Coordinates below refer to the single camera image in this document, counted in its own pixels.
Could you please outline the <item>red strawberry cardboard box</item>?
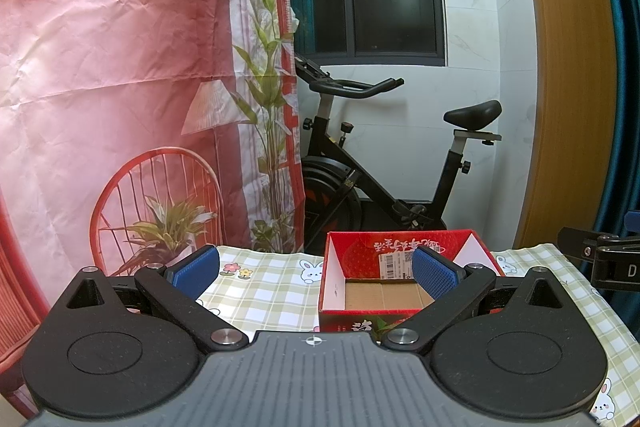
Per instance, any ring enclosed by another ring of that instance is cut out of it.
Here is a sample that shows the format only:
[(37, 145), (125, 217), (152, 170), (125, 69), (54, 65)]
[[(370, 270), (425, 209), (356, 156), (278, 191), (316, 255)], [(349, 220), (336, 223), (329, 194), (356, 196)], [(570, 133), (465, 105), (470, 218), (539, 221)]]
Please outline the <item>red strawberry cardboard box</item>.
[(478, 262), (504, 272), (472, 230), (331, 232), (326, 237), (318, 301), (319, 329), (382, 335), (436, 298), (434, 275), (414, 280), (420, 247), (464, 267)]

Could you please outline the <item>checkered bunny tablecloth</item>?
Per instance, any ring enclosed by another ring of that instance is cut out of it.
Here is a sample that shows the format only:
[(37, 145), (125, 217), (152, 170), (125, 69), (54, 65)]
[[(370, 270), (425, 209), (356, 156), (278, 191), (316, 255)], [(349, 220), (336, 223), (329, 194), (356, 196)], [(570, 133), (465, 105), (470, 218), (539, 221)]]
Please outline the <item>checkered bunny tablecloth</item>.
[[(258, 329), (319, 329), (321, 259), (308, 254), (274, 254), (221, 246), (220, 273), (196, 301), (253, 336)], [(608, 357), (608, 377), (592, 408), (602, 426), (639, 424), (639, 343), (606, 300), (551, 244), (495, 254), (506, 274), (521, 277), (534, 265), (551, 269), (598, 336)]]

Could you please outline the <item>red printed backdrop cloth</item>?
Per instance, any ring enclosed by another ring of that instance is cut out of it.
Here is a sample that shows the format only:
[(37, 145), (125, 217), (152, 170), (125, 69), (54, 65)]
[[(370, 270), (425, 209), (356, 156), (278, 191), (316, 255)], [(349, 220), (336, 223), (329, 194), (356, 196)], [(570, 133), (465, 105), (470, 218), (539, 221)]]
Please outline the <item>red printed backdrop cloth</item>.
[(294, 253), (290, 0), (1, 0), (1, 395), (84, 265), (204, 243)]

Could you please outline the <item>teal curtain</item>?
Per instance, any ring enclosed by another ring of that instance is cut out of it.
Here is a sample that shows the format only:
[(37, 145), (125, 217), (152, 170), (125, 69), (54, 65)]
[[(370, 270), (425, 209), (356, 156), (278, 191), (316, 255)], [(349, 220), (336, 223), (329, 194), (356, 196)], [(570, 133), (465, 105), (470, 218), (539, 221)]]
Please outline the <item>teal curtain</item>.
[(639, 0), (610, 0), (615, 37), (616, 104), (608, 174), (596, 228), (626, 236), (639, 208)]

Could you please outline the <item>wooden door frame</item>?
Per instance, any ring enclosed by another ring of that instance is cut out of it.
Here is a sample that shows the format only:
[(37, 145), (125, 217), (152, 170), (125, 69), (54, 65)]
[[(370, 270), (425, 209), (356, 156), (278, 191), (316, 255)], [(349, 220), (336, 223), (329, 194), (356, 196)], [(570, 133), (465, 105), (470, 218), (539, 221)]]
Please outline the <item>wooden door frame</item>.
[(534, 0), (534, 8), (537, 112), (518, 247), (593, 226), (615, 124), (611, 0)]

